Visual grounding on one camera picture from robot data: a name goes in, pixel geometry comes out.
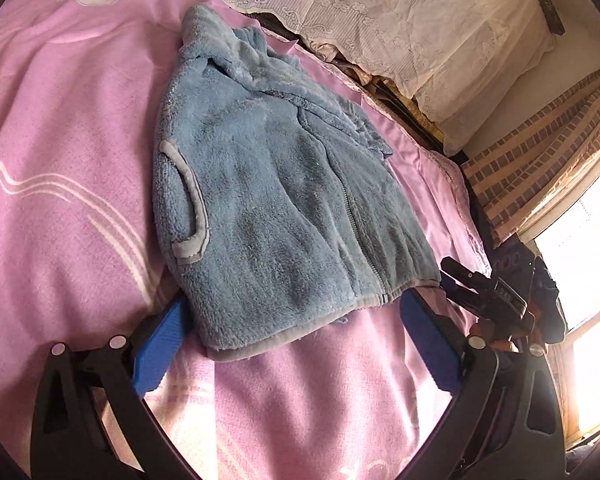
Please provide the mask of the blue fleece baby jacket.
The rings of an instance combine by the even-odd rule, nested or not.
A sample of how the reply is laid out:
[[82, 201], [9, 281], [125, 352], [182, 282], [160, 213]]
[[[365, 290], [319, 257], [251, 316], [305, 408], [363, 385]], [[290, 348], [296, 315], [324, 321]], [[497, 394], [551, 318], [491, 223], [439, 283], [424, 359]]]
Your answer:
[[211, 6], [186, 12], [182, 36], [154, 216], [211, 359], [252, 358], [439, 283], [391, 148], [358, 104]]

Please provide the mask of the brick pattern curtain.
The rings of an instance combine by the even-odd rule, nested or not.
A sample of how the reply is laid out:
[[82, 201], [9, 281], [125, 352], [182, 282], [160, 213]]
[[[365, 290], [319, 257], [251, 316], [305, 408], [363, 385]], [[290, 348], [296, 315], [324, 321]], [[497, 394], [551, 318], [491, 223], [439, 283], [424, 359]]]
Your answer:
[[600, 172], [600, 70], [462, 165], [492, 245], [532, 237]]

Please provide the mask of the pink printed bed sheet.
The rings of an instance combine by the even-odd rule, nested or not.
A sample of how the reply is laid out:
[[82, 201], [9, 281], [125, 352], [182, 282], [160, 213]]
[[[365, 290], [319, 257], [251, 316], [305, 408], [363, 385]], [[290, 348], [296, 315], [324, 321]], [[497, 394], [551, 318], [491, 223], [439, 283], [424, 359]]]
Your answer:
[[[160, 107], [196, 4], [260, 29], [218, 0], [7, 0], [0, 10], [0, 441], [18, 470], [31, 473], [53, 345], [100, 348], [186, 296], [159, 244], [152, 185]], [[457, 166], [260, 31], [364, 110], [438, 266], [451, 256], [486, 270]], [[439, 283], [409, 290], [462, 334], [474, 325]], [[145, 396], [192, 479], [396, 478], [451, 400], [408, 336], [402, 295], [237, 361], [211, 359], [193, 318]]]

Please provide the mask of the white lace cover cloth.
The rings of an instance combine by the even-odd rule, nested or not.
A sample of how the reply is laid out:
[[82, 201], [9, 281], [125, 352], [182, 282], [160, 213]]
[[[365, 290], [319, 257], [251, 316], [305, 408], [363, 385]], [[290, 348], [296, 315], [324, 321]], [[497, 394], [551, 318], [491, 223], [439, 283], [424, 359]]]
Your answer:
[[539, 0], [222, 0], [391, 80], [459, 152], [554, 44]]

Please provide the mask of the woven straw mat stack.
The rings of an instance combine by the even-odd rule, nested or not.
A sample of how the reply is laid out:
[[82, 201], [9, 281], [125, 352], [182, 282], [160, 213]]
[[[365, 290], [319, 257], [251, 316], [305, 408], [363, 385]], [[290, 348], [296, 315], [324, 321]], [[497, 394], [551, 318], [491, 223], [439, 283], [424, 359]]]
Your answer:
[[332, 60], [344, 74], [354, 80], [377, 102], [384, 104], [392, 114], [405, 122], [416, 138], [426, 148], [442, 153], [444, 135], [441, 130], [418, 108], [413, 99], [404, 96], [389, 78], [372, 76], [361, 67], [349, 63], [341, 54]]

